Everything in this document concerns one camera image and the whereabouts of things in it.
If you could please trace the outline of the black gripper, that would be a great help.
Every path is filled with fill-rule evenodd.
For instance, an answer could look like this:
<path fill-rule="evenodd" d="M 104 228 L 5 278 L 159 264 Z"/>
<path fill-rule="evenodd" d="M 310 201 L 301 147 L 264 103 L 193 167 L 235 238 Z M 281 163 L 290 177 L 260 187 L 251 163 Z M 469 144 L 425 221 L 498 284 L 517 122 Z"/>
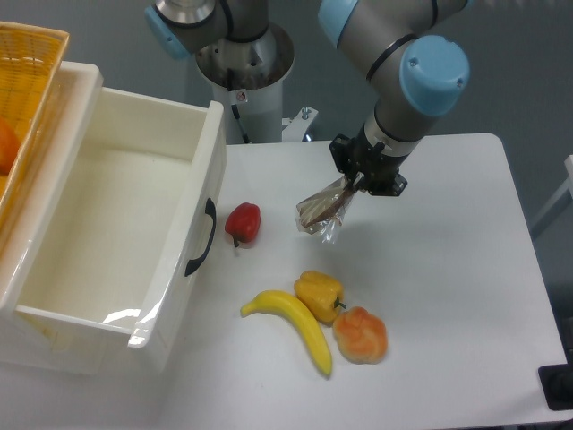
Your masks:
<path fill-rule="evenodd" d="M 345 183 L 352 189 L 374 196 L 398 197 L 407 186 L 399 173 L 406 156 L 385 155 L 382 142 L 370 144 L 364 133 L 349 138 L 338 134 L 329 144 L 337 171 L 344 175 Z"/>

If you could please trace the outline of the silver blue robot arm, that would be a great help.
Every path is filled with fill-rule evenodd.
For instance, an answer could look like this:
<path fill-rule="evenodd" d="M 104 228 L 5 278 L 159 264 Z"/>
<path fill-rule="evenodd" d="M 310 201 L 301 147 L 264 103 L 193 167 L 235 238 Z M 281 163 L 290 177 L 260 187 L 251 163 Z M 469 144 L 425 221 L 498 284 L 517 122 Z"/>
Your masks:
<path fill-rule="evenodd" d="M 372 195 L 397 196 L 399 169 L 433 124 L 457 103 L 470 75 L 456 43 L 432 28 L 465 1 L 324 1 L 319 23 L 331 44 L 378 94 L 354 137 L 329 146 L 337 170 Z M 282 83 L 295 53 L 265 1 L 156 1 L 146 21 L 173 58 L 194 56 L 225 109 L 230 143 L 277 142 Z"/>

